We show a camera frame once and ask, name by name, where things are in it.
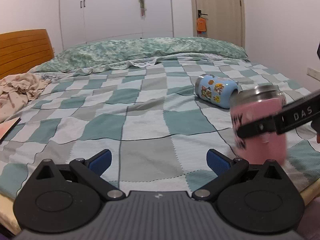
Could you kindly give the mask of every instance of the electrical outlet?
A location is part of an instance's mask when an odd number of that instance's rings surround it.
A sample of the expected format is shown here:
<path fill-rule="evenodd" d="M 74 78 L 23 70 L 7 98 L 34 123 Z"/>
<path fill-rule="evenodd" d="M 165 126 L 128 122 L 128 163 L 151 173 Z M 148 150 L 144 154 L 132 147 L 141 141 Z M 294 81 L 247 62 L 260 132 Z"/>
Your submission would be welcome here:
<path fill-rule="evenodd" d="M 308 67 L 307 68 L 307 75 L 320 81 L 320 71 L 317 71 L 313 68 Z"/>

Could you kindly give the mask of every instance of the stainless steel lid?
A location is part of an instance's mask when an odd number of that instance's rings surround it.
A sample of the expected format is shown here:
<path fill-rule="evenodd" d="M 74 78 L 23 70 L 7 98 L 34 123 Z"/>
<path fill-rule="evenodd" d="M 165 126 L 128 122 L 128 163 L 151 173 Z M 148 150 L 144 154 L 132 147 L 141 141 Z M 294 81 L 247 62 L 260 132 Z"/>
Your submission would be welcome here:
<path fill-rule="evenodd" d="M 230 105 L 233 107 L 276 97 L 282 99 L 283 106 L 286 104 L 285 95 L 279 90 L 278 86 L 260 85 L 254 87 L 253 89 L 240 91 L 239 93 L 234 92 L 230 98 Z"/>

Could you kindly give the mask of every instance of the door handle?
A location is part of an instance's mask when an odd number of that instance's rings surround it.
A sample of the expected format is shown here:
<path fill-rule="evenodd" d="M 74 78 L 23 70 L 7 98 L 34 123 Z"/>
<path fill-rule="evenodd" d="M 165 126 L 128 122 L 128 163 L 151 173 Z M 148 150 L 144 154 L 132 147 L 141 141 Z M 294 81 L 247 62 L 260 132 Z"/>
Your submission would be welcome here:
<path fill-rule="evenodd" d="M 198 10 L 198 18 L 201 18 L 201 15 L 207 15 L 207 14 L 201 13 L 201 10 Z"/>

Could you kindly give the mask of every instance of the gray gripper base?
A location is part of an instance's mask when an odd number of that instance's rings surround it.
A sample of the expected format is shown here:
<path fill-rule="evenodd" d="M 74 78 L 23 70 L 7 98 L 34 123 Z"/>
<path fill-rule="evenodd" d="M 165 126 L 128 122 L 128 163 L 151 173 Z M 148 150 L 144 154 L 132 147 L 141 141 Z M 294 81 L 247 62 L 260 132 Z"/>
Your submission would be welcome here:
<path fill-rule="evenodd" d="M 226 224 L 210 203 L 187 192 L 132 191 L 124 200 L 106 203 L 86 226 L 72 232 L 42 235 L 23 230 L 15 240 L 303 240 L 291 231 L 259 236 Z"/>

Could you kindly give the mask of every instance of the pink book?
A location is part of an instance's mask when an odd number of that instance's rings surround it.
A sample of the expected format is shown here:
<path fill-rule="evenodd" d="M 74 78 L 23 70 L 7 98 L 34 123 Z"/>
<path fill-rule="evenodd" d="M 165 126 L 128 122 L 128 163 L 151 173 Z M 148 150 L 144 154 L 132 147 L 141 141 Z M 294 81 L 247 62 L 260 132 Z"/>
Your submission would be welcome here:
<path fill-rule="evenodd" d="M 0 123 L 0 144 L 8 136 L 12 129 L 17 125 L 17 123 L 20 122 L 20 120 L 20 117 L 17 117 L 12 120 Z"/>

